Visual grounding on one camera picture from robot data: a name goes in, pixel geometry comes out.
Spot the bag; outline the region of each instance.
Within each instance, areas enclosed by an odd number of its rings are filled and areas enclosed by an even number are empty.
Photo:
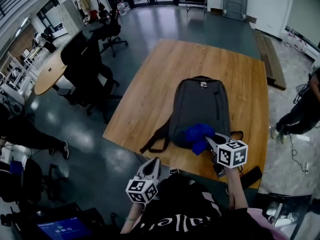
[[[175,92],[171,117],[140,149],[141,154],[146,150],[160,153],[168,147],[170,141],[180,148],[192,149],[194,143],[186,141],[185,131],[196,124],[207,124],[216,133],[226,137],[235,133],[230,132],[228,97],[221,81],[206,76],[181,81]],[[223,137],[216,134],[214,137],[217,144],[226,143]],[[153,144],[163,138],[163,148],[153,149]]]

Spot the gray floor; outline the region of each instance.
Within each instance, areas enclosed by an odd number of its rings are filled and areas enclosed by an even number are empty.
[[[121,17],[120,23],[122,26],[120,37],[127,40],[129,46],[125,47],[124,44],[116,46],[117,56],[115,58],[112,57],[110,49],[101,55],[103,63],[112,69],[114,78],[120,83],[115,94],[124,94],[144,59],[159,39],[175,39],[211,45],[260,58],[254,32],[248,23],[223,18],[212,13],[203,14],[201,8],[191,8],[188,14],[185,8],[176,6],[137,8]],[[294,98],[294,87],[304,83],[308,73],[303,70],[299,71],[302,66],[295,65],[294,69],[291,69],[291,63],[296,63],[295,59],[288,57],[286,51],[281,54],[281,46],[277,47],[276,43],[275,46],[277,52],[280,53],[280,62],[288,88],[282,92],[269,87],[269,122],[271,125],[290,108],[291,100]],[[131,151],[102,138],[106,125],[99,111],[88,117],[84,108],[79,105],[71,106],[53,89],[41,96],[32,94],[27,103],[28,110],[35,113],[35,126],[40,131],[69,142],[70,158],[68,161],[65,161],[58,153],[52,157],[48,156],[46,150],[34,156],[44,173],[47,173],[49,164],[54,163],[68,176],[68,181],[62,184],[62,197],[67,203],[77,202],[82,209],[97,208],[107,223],[110,223],[110,212],[115,212],[118,214],[118,223],[121,225],[131,207],[125,187],[144,158],[137,157]],[[108,117],[111,118],[119,101],[111,100],[106,104]],[[310,143],[316,143],[315,137],[317,136],[311,137]],[[300,145],[306,142],[297,138],[294,138],[293,141],[299,156],[303,154],[302,160],[315,157],[316,146],[307,149],[308,144],[305,144],[305,147]],[[286,153],[287,151],[285,146],[269,140],[265,170],[274,167],[298,170],[298,167],[291,161],[290,154]],[[29,150],[15,148],[14,155],[19,156],[23,152],[30,153]],[[265,172],[262,181],[263,189],[280,194],[306,194],[313,189],[316,183],[314,179],[316,168],[314,164],[309,174],[296,173],[294,177],[280,171]],[[165,178],[167,175],[168,167],[163,166],[162,176]],[[224,183],[189,173],[187,175],[207,186],[221,204],[228,203]],[[294,185],[295,181],[299,181],[300,188]],[[246,196],[252,200],[255,193],[256,190],[249,189],[246,191]],[[55,207],[61,204],[43,198],[40,205]]]

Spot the blue screen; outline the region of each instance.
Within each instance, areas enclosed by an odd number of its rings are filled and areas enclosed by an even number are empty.
[[[53,240],[71,240],[91,236],[91,231],[77,217],[37,225]]]

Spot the backpack strap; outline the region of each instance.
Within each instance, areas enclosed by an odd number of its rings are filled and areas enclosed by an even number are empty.
[[[241,134],[240,141],[242,141],[242,139],[244,138],[244,132],[242,130],[234,130],[234,131],[230,132],[230,136],[233,134]]]
[[[170,120],[171,116],[168,119],[168,121],[165,122],[164,125],[162,125],[158,130],[155,131],[153,136],[149,139],[149,141],[140,149],[141,154],[149,150],[151,153],[161,153],[162,151],[165,151],[169,145],[170,138],[169,138],[169,127],[170,127]],[[154,149],[151,148],[157,140],[164,139],[164,144],[162,149]]]

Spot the backpack zipper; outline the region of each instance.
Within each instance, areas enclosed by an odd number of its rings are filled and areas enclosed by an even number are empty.
[[[215,105],[216,105],[216,119],[219,120],[220,119],[220,113],[219,113],[219,105],[218,105],[218,98],[217,95],[219,94],[218,91],[214,92],[214,97],[215,97]]]

